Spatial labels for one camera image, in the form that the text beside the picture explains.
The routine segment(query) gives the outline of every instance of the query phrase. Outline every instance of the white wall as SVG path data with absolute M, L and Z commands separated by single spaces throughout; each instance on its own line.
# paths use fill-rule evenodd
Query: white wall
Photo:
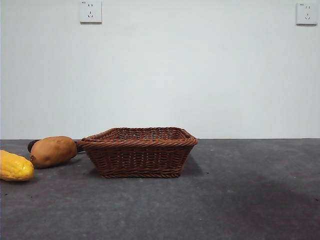
M 294 0 L 1 0 L 1 138 L 177 126 L 320 138 L 320 27 Z

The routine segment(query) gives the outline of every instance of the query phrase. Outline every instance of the woven texture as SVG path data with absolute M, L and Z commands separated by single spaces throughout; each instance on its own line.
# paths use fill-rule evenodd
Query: woven texture
M 104 178 L 177 178 L 197 143 L 177 127 L 112 128 L 77 142 Z

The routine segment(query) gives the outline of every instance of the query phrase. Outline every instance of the brown wicker basket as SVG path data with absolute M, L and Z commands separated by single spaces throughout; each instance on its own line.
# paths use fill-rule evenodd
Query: brown wicker basket
M 122 127 L 77 143 L 101 177 L 177 178 L 198 140 L 177 127 Z

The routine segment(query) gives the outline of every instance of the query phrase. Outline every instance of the dark object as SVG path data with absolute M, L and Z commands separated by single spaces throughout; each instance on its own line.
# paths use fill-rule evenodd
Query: dark object
M 112 128 L 77 142 L 101 177 L 177 178 L 198 140 L 177 127 Z
M 39 141 L 40 139 L 37 139 L 37 140 L 33 140 L 33 141 L 31 141 L 31 142 L 29 142 L 29 144 L 28 144 L 28 152 L 29 153 L 31 153 L 31 149 L 32 149 L 32 147 L 34 146 L 34 144 L 37 142 L 37 141 Z M 76 144 L 76 149 L 77 149 L 77 151 L 78 151 L 78 153 L 80 153 L 80 152 L 83 152 L 84 151 L 84 149 L 81 147 L 81 146 L 79 146 L 78 144 L 77 144 L 77 142 L 75 141 L 75 144 Z
M 33 141 L 29 142 L 29 144 L 28 144 L 28 152 L 29 152 L 29 153 L 31 153 L 32 147 L 33 147 L 34 144 L 35 144 L 36 142 L 38 142 L 39 140 L 40 140 L 40 139 L 33 140 Z

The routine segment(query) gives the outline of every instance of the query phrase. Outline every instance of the wall socket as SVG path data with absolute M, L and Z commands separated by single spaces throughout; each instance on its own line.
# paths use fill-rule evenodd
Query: wall socket
M 318 24 L 319 5 L 317 3 L 299 2 L 296 4 L 296 24 L 312 25 Z
M 79 15 L 81 23 L 102 23 L 102 2 L 81 1 Z

